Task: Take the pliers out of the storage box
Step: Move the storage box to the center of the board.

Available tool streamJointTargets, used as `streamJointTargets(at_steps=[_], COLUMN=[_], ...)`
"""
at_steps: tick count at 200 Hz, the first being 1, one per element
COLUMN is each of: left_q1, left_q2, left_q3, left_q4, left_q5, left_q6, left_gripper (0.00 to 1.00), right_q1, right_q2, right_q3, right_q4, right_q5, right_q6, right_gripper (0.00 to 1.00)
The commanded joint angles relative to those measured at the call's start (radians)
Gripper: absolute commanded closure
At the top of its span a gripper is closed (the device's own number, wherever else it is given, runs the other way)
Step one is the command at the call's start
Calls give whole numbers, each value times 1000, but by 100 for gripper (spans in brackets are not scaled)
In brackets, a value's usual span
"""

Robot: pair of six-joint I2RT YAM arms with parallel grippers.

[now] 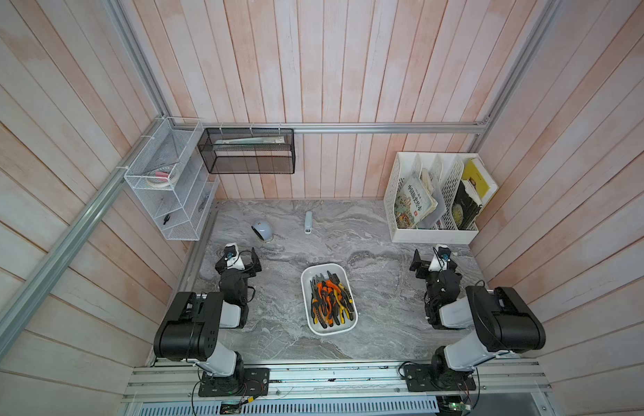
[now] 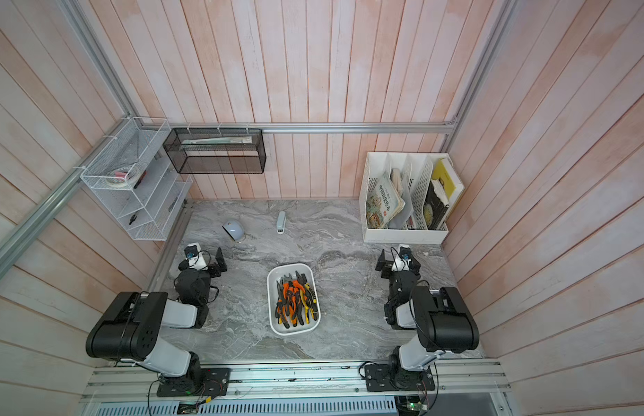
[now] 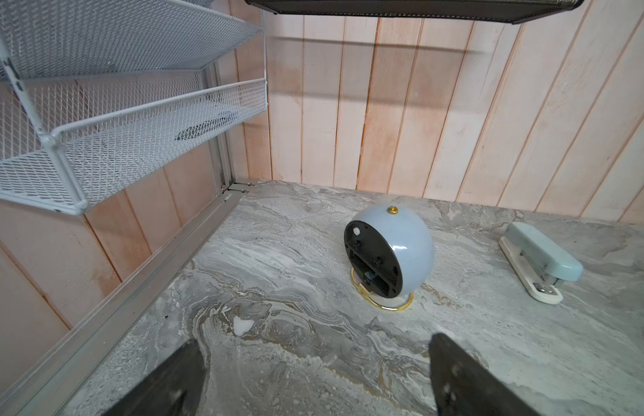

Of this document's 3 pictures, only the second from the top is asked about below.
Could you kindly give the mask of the yellow black pliers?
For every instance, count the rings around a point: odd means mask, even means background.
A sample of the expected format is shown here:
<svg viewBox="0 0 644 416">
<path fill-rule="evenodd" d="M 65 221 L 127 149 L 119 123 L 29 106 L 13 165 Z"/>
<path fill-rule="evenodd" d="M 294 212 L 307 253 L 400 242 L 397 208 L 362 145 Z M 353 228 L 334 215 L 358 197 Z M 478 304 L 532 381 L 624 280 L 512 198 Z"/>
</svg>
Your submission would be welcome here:
<svg viewBox="0 0 644 416">
<path fill-rule="evenodd" d="M 311 319 L 317 322 L 319 318 L 319 309 L 317 298 L 313 294 L 312 286 L 309 284 L 305 273 L 299 273 L 296 271 L 295 274 L 299 294 L 301 295 L 301 301 L 304 305 L 306 322 L 309 323 Z"/>
</svg>

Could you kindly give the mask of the orange black pliers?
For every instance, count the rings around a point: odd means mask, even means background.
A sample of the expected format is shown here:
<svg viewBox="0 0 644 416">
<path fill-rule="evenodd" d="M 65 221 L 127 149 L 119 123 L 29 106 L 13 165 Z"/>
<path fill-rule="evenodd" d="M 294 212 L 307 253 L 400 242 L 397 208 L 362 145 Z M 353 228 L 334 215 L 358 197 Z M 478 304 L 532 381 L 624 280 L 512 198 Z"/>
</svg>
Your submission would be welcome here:
<svg viewBox="0 0 644 416">
<path fill-rule="evenodd" d="M 285 329 L 297 327 L 299 325 L 299 290 L 285 277 L 277 282 L 277 289 L 275 317 Z"/>
</svg>

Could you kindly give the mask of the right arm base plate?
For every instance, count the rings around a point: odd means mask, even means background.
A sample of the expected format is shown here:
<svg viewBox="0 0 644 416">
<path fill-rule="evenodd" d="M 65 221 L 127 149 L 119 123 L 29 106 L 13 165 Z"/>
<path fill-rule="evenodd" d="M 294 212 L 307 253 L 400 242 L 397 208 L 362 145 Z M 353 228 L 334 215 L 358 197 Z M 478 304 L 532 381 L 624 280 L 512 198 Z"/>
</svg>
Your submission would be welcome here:
<svg viewBox="0 0 644 416">
<path fill-rule="evenodd" d="M 435 377 L 429 370 L 409 371 L 391 364 L 367 362 L 362 367 L 366 389 L 369 392 L 432 391 Z"/>
</svg>

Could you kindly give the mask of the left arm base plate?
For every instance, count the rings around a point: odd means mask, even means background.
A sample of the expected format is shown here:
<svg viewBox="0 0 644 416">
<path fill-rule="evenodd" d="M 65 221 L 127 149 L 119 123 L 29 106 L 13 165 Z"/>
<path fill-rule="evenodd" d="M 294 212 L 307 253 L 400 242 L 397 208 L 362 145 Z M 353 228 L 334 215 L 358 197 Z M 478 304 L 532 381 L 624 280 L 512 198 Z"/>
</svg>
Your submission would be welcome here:
<svg viewBox="0 0 644 416">
<path fill-rule="evenodd" d="M 212 367 L 193 369 L 181 377 L 162 377 L 157 389 L 157 397 L 198 397 L 216 398 L 228 391 L 231 369 Z"/>
</svg>

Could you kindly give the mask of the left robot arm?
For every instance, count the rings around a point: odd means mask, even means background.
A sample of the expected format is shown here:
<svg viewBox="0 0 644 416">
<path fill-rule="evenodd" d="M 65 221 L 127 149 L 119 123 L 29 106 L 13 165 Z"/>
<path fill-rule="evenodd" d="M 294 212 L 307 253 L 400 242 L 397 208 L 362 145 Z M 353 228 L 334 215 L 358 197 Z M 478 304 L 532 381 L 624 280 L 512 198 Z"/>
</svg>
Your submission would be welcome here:
<svg viewBox="0 0 644 416">
<path fill-rule="evenodd" d="M 195 244 L 186 247 L 174 286 L 178 299 L 166 292 L 121 292 L 86 339 L 91 358 L 130 362 L 158 375 L 157 395 L 220 395 L 228 369 L 204 370 L 199 356 L 160 336 L 162 328 L 200 329 L 209 305 L 220 290 L 211 280 L 228 270 L 223 250 L 210 255 Z"/>
</svg>

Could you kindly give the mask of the white plastic storage box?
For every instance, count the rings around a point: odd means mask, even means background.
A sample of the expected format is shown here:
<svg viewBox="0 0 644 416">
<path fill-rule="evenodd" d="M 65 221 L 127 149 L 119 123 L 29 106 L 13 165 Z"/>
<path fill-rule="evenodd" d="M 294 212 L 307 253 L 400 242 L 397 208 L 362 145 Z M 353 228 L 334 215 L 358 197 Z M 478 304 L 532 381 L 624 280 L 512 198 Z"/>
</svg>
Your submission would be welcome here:
<svg viewBox="0 0 644 416">
<path fill-rule="evenodd" d="M 315 330 L 321 311 L 312 269 L 304 263 L 282 265 L 267 277 L 269 321 L 278 336 Z"/>
</svg>

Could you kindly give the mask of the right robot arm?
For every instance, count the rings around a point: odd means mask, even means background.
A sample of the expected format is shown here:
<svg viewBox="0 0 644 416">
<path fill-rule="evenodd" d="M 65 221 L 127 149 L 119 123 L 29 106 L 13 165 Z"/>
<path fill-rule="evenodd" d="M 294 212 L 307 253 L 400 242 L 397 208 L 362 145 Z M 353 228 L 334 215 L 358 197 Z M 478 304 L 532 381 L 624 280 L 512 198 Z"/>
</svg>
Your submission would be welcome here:
<svg viewBox="0 0 644 416">
<path fill-rule="evenodd" d="M 376 271 L 389 281 L 384 317 L 393 329 L 413 330 L 407 343 L 396 347 L 386 364 L 364 366 L 370 392 L 434 388 L 430 368 L 446 353 L 475 350 L 480 332 L 456 287 L 432 289 L 421 276 L 421 264 L 410 247 L 401 246 L 392 259 L 383 251 Z"/>
</svg>

